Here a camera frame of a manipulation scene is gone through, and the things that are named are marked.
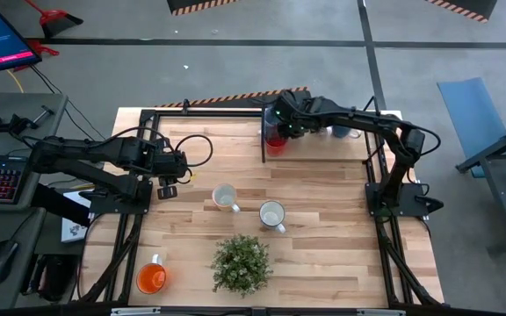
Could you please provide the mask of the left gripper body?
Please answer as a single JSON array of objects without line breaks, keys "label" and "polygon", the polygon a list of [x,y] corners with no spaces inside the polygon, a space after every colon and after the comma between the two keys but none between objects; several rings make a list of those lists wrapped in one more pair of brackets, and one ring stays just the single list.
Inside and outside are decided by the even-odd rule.
[{"label": "left gripper body", "polygon": [[186,154],[176,150],[169,153],[155,153],[151,160],[150,174],[168,184],[174,184],[184,178],[188,169]]}]

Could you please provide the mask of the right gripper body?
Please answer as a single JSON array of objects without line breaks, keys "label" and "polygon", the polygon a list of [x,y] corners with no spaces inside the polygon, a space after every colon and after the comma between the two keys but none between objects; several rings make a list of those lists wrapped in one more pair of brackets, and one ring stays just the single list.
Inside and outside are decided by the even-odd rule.
[{"label": "right gripper body", "polygon": [[284,139],[298,139],[306,133],[318,133],[324,128],[314,110],[320,106],[317,98],[296,101],[290,97],[278,98],[278,135]]}]

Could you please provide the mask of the solid red mug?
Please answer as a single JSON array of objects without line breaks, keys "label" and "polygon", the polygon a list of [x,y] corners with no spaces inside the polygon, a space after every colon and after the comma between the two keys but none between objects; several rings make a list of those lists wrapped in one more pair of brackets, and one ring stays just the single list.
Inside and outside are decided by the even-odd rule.
[{"label": "solid red mug", "polygon": [[280,137],[269,138],[265,140],[266,154],[269,156],[280,156],[286,149],[287,139]]}]

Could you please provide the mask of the blue mug white handle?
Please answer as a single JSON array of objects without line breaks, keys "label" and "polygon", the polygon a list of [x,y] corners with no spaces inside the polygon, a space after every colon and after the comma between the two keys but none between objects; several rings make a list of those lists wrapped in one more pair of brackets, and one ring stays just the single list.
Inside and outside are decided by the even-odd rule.
[{"label": "blue mug white handle", "polygon": [[343,139],[346,137],[358,139],[362,135],[362,133],[359,130],[345,126],[332,126],[331,133],[334,137],[338,139]]}]

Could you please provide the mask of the yellow dotted mug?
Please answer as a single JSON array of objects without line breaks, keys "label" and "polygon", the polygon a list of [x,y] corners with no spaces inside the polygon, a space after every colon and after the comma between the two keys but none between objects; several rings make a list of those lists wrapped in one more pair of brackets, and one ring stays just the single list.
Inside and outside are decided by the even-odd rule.
[{"label": "yellow dotted mug", "polygon": [[238,213],[241,211],[236,203],[237,190],[229,183],[222,183],[216,186],[212,192],[214,204],[222,211]]}]

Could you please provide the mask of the orange mug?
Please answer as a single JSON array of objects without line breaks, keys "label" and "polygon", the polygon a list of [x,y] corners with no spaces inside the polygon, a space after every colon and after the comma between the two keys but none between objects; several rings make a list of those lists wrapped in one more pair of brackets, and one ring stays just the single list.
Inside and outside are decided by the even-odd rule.
[{"label": "orange mug", "polygon": [[166,280],[167,270],[163,266],[163,259],[159,254],[154,254],[151,262],[139,270],[136,285],[140,292],[154,294],[164,287]]}]

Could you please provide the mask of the blue white floral mug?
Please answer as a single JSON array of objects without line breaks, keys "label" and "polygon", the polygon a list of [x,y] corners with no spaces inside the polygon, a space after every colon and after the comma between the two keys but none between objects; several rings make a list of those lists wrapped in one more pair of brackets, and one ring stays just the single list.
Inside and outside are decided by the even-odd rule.
[{"label": "blue white floral mug", "polygon": [[283,224],[286,217],[284,206],[277,201],[267,201],[260,206],[259,217],[261,223],[279,233],[285,233],[286,228]]}]

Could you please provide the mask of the hazard striped black mat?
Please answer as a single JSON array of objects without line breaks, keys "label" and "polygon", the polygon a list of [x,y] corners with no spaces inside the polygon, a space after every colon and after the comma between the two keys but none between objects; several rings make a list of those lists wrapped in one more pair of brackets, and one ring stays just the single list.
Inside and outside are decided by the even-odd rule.
[{"label": "hazard striped black mat", "polygon": [[[246,107],[249,104],[268,103],[275,99],[281,92],[289,90],[297,98],[311,97],[310,90],[307,86],[300,86],[295,88],[256,91],[249,93],[242,93],[237,95],[229,95],[224,97],[209,97],[203,99],[186,100],[190,107],[226,107],[238,108]],[[155,108],[182,108],[185,101],[178,101],[167,104],[155,105]]]},{"label": "hazard striped black mat", "polygon": [[232,4],[239,0],[166,0],[173,16],[181,16],[197,11],[203,11],[225,4]]},{"label": "hazard striped black mat", "polygon": [[488,22],[498,0],[425,0],[476,22]]}]

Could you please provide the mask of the black bag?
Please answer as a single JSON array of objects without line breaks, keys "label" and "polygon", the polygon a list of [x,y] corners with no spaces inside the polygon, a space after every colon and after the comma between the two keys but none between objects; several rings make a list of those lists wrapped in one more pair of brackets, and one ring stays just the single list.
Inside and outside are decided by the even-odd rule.
[{"label": "black bag", "polygon": [[63,299],[77,268],[74,255],[33,255],[27,266],[20,294],[38,295],[50,303]]}]

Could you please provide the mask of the grey desk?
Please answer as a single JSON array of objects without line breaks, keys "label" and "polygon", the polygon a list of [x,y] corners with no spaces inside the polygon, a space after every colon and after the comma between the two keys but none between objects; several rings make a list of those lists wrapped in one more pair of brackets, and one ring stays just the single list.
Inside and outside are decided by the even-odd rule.
[{"label": "grey desk", "polygon": [[9,275],[0,283],[0,309],[12,308],[17,301],[46,215],[42,208],[0,212],[0,242],[14,240],[18,244]]},{"label": "grey desk", "polygon": [[[25,145],[25,137],[31,136],[36,139],[43,139],[47,136],[56,135],[67,100],[65,96],[59,94],[0,93],[0,118],[4,122],[8,122],[13,114],[34,120],[43,112],[42,105],[55,112],[54,116],[43,119],[40,127],[36,130],[26,129],[19,136],[0,133],[0,155],[28,158],[30,148]],[[25,182],[18,196],[18,202],[14,205],[0,204],[0,211],[19,211],[29,206],[39,180],[40,175],[31,171],[31,168],[27,165]]]}]

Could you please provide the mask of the blue mat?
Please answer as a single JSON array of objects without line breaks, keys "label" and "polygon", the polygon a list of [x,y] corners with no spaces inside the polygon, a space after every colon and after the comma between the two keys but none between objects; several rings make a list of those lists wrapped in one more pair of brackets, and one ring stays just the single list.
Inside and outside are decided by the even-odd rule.
[{"label": "blue mat", "polygon": [[493,145],[506,128],[480,77],[437,84],[466,158]]}]

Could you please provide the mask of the black computer mouse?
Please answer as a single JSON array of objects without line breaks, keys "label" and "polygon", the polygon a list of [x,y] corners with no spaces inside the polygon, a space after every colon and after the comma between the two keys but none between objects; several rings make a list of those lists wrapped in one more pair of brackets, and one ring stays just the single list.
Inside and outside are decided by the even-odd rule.
[{"label": "black computer mouse", "polygon": [[18,252],[19,244],[13,240],[0,241],[0,283],[11,273],[12,262]]}]

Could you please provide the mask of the black rig frame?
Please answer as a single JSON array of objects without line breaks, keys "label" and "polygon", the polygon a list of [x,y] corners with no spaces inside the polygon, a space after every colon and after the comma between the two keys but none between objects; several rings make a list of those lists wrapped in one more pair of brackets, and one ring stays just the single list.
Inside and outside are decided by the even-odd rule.
[{"label": "black rig frame", "polygon": [[[132,288],[130,305],[386,305],[376,228],[365,201],[365,160],[375,158],[378,135],[364,136],[363,161],[266,161],[261,125],[259,107],[161,109],[159,130],[184,150],[193,175],[178,186],[177,197],[150,202],[133,265],[140,269],[159,254],[167,281],[155,294]],[[222,183],[236,188],[240,212],[214,204],[213,189]],[[260,206],[271,200],[286,210],[285,233],[261,223]],[[268,286],[245,298],[213,292],[216,243],[236,234],[270,246]]]}]

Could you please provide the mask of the grey metal bracket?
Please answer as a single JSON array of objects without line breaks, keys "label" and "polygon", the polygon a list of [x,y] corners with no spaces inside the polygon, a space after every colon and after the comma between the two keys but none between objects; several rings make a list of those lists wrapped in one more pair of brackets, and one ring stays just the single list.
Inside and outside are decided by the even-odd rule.
[{"label": "grey metal bracket", "polygon": [[159,316],[159,306],[121,307],[111,309],[110,316]]},{"label": "grey metal bracket", "polygon": [[406,316],[406,313],[391,309],[357,309],[356,316]]}]

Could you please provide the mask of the red handled broom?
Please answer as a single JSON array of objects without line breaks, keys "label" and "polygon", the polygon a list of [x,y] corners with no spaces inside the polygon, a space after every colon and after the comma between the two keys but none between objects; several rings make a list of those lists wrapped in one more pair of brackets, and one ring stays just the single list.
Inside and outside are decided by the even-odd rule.
[{"label": "red handled broom", "polygon": [[39,14],[39,24],[46,39],[51,39],[61,32],[74,26],[82,25],[84,20],[61,10],[42,10],[32,0],[24,0],[33,7]]}]

